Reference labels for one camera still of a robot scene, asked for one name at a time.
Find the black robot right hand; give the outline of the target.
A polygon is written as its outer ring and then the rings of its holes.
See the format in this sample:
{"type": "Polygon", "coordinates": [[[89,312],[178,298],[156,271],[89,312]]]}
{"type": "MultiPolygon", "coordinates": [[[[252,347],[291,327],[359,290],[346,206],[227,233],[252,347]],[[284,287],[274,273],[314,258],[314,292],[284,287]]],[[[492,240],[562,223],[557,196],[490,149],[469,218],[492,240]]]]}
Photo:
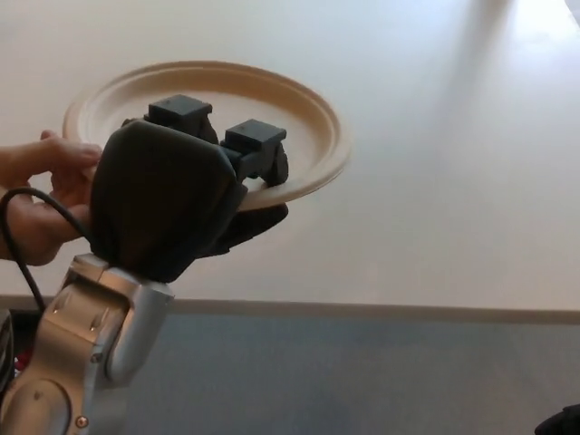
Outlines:
{"type": "Polygon", "coordinates": [[[580,405],[564,407],[535,428],[536,435],[579,435],[580,405]]]}

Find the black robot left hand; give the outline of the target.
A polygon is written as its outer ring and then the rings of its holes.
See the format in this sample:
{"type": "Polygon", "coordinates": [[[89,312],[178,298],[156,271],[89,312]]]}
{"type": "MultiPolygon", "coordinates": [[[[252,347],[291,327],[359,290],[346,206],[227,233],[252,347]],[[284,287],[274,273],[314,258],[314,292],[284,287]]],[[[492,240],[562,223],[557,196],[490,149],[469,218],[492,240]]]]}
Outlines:
{"type": "Polygon", "coordinates": [[[92,181],[92,252],[164,284],[279,224],[285,204],[245,211],[246,179],[286,182],[284,129],[248,120],[218,137],[209,103],[153,102],[108,139],[92,181]]]}

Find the person's bare hand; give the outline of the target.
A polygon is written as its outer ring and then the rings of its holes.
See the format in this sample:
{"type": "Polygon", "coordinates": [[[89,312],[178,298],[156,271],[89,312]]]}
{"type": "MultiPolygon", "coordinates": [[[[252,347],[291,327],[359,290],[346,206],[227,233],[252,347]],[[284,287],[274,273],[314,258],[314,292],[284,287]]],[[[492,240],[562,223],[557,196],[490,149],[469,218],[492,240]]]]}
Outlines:
{"type": "MultiPolygon", "coordinates": [[[[90,221],[92,183],[86,174],[101,159],[99,146],[74,142],[45,130],[37,141],[1,148],[1,192],[28,187],[30,178],[51,175],[49,195],[83,225],[90,221]]],[[[7,221],[26,264],[44,266],[79,233],[54,208],[26,195],[9,201],[7,221]]]]}

